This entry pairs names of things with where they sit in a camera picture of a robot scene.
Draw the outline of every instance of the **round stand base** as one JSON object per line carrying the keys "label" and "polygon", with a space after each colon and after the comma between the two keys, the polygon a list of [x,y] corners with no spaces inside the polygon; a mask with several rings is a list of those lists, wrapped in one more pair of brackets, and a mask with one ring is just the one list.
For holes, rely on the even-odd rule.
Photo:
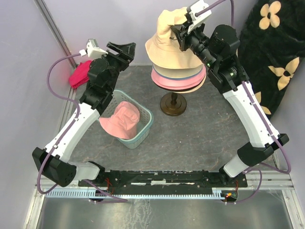
{"label": "round stand base", "polygon": [[160,108],[168,116],[179,116],[186,110],[186,100],[181,94],[168,93],[162,97]]}

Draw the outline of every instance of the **flower pattern fabric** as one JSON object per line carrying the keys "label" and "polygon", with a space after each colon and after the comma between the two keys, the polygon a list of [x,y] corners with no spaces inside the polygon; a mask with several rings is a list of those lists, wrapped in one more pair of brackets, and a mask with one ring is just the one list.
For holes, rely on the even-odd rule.
{"label": "flower pattern fabric", "polygon": [[[256,97],[258,103],[261,104],[261,102],[262,102],[262,92],[256,93],[256,94],[255,94],[255,97]],[[261,108],[262,108],[263,112],[264,112],[266,115],[271,115],[271,112],[270,112],[270,110],[269,110],[267,107],[261,106]]]}
{"label": "flower pattern fabric", "polygon": [[238,58],[268,118],[305,58],[305,0],[257,0],[240,33]]}
{"label": "flower pattern fabric", "polygon": [[280,77],[277,82],[278,90],[284,89],[288,84],[290,79],[293,77],[297,67],[299,66],[300,58],[296,57],[292,61],[290,61],[285,68],[274,68],[273,66],[269,66],[269,69],[278,77]]}
{"label": "flower pattern fabric", "polygon": [[277,13],[281,9],[281,3],[279,1],[274,1],[269,4],[265,4],[261,8],[261,16],[263,17],[259,22],[259,27],[262,30],[266,30],[271,25],[272,27],[276,28],[280,25],[280,18],[277,16]]}

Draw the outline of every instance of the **laundry basket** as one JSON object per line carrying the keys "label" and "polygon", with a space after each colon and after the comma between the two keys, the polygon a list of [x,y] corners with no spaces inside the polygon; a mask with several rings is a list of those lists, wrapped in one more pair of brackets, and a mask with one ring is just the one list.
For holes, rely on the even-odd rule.
{"label": "laundry basket", "polygon": [[149,129],[153,124],[153,114],[150,110],[140,105],[137,101],[129,97],[121,90],[115,89],[113,91],[113,98],[109,103],[108,107],[102,114],[102,117],[109,118],[114,114],[115,108],[119,105],[120,102],[127,101],[133,105],[135,105],[140,112],[140,120],[137,124],[137,135],[130,139],[121,139],[117,138],[120,142],[122,142],[125,146],[130,149],[135,149],[141,144],[141,142],[148,136]]}

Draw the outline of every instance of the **beige bucket hat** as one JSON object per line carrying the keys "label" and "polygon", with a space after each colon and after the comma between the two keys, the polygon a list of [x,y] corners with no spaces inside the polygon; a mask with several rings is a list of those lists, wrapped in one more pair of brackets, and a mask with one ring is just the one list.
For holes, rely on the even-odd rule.
{"label": "beige bucket hat", "polygon": [[186,7],[168,11],[164,10],[158,18],[157,32],[145,44],[149,59],[162,68],[187,69],[202,65],[199,58],[188,49],[180,51],[179,43],[171,30],[172,25],[186,21]]}

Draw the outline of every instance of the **pink bucket hat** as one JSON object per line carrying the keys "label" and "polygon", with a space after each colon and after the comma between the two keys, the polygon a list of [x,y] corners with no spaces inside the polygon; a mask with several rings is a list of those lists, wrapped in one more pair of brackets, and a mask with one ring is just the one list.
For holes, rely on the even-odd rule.
{"label": "pink bucket hat", "polygon": [[129,140],[137,135],[139,120],[139,110],[129,102],[121,102],[114,114],[110,118],[100,118],[100,123],[110,135]]}

